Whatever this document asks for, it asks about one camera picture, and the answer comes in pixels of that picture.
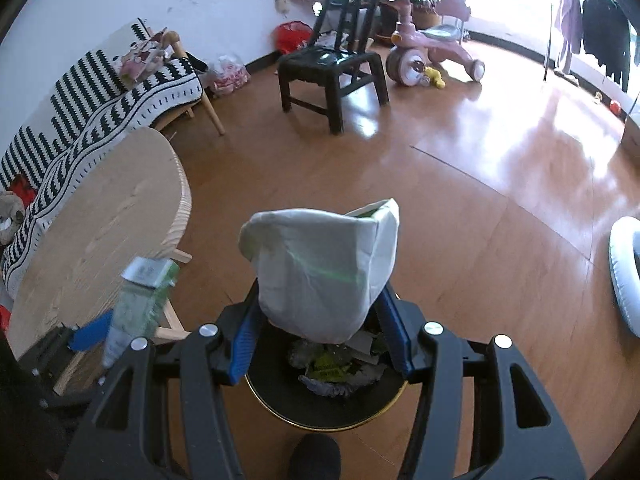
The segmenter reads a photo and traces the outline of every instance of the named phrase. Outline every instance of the white inflatable ring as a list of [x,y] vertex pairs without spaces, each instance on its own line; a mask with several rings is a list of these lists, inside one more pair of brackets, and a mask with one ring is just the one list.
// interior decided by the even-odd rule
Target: white inflatable ring
[[640,256],[640,220],[623,216],[611,228],[609,268],[620,313],[640,337],[640,276],[636,265]]

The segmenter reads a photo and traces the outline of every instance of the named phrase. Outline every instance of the pink ride-on toy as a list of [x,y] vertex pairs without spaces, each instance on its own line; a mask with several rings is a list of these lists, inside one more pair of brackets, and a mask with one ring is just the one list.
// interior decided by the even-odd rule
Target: pink ride-on toy
[[386,58],[387,75],[404,86],[415,86],[422,77],[424,67],[450,59],[465,67],[473,81],[484,75],[484,62],[473,59],[462,47],[465,22],[471,17],[471,8],[465,0],[440,0],[435,10],[440,16],[452,16],[461,25],[436,25],[426,30],[415,30],[411,19],[411,0],[381,0],[398,11],[396,31],[391,36],[394,47]]

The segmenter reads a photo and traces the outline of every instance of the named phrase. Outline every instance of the black garment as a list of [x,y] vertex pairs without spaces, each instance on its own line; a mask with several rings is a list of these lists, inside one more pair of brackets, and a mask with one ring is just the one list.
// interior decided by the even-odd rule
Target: black garment
[[339,480],[340,448],[330,436],[307,433],[293,450],[287,480]]
[[620,83],[626,92],[631,64],[629,22],[613,0],[584,0],[582,4],[584,51],[593,54],[600,66],[606,65],[607,76]]

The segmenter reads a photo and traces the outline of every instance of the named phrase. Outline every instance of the gold rim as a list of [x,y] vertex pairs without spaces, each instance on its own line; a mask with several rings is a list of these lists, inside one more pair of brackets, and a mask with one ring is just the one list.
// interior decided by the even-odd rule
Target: gold rim
[[402,395],[402,392],[404,392],[404,389],[406,388],[406,384],[407,384],[406,381],[404,383],[402,383],[402,386],[400,386],[400,389],[396,393],[396,396],[393,399],[391,399],[386,404],[386,406],[384,408],[379,410],[379,412],[374,413],[369,418],[366,418],[365,420],[357,422],[356,424],[351,424],[350,426],[345,426],[343,428],[330,428],[329,429],[329,428],[312,428],[310,426],[303,426],[301,424],[298,424],[297,422],[293,422],[292,420],[289,420],[285,416],[280,415],[278,412],[273,410],[271,408],[271,406],[269,406],[266,402],[264,402],[262,400],[262,398],[260,397],[258,392],[255,390],[254,386],[251,384],[251,379],[249,378],[248,374],[244,376],[244,379],[246,380],[246,383],[249,385],[249,389],[252,391],[252,393],[254,394],[255,398],[258,399],[258,402],[260,402],[260,404],[264,407],[264,409],[267,410],[269,413],[271,413],[271,415],[275,416],[276,418],[279,418],[280,420],[286,422],[287,424],[290,424],[290,425],[298,428],[299,430],[313,431],[315,433],[338,433],[339,431],[348,431],[348,430],[354,430],[355,428],[359,428],[360,426],[366,424],[367,422],[372,421],[377,416],[380,416],[380,415],[383,415],[384,413],[386,413],[386,411],[389,408],[391,408],[396,403],[396,401],[400,398],[400,395]]

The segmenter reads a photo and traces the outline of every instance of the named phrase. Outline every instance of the silver screw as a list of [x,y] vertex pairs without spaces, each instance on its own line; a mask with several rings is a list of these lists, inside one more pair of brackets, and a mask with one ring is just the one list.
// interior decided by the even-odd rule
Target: silver screw
[[511,347],[511,338],[508,335],[498,334],[494,337],[494,341],[496,346],[500,348],[510,348]]
[[131,349],[136,351],[144,350],[147,344],[145,337],[137,337],[131,342]]
[[440,335],[442,334],[442,332],[444,332],[442,325],[437,321],[430,321],[428,323],[425,323],[424,327],[422,328],[427,334],[431,335]]
[[218,333],[218,327],[213,323],[207,323],[198,329],[198,333],[203,337],[213,337]]

